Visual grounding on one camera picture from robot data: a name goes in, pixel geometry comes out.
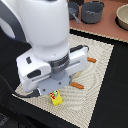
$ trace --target woven mat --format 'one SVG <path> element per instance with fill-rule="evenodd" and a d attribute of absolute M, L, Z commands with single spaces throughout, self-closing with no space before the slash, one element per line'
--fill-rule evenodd
<path fill-rule="evenodd" d="M 30 99 L 23 98 L 22 100 L 80 128 L 88 128 L 113 46 L 72 34 L 69 34 L 68 42 L 70 43 L 70 47 L 80 44 L 88 45 L 88 57 L 97 59 L 96 63 L 88 62 L 87 68 L 81 75 L 73 79 L 74 82 L 84 85 L 84 89 L 80 90 L 70 85 L 60 89 L 63 103 L 58 106 L 53 106 L 49 95 Z M 16 92 L 26 95 L 21 85 L 17 87 Z"/>

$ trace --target black cable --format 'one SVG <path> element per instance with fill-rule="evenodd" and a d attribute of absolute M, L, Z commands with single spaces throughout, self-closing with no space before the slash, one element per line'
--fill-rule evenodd
<path fill-rule="evenodd" d="M 16 93 L 16 92 L 12 89 L 12 87 L 11 87 L 11 85 L 8 83 L 8 81 L 7 81 L 2 75 L 0 75 L 0 78 L 7 84 L 8 88 L 10 89 L 10 91 L 11 91 L 14 95 L 16 95 L 16 96 L 18 96 L 18 97 L 20 97 L 20 98 L 31 98 L 31 94 L 29 94 L 29 95 L 27 95 L 27 96 L 23 96 L 23 95 L 20 95 L 20 94 Z"/>

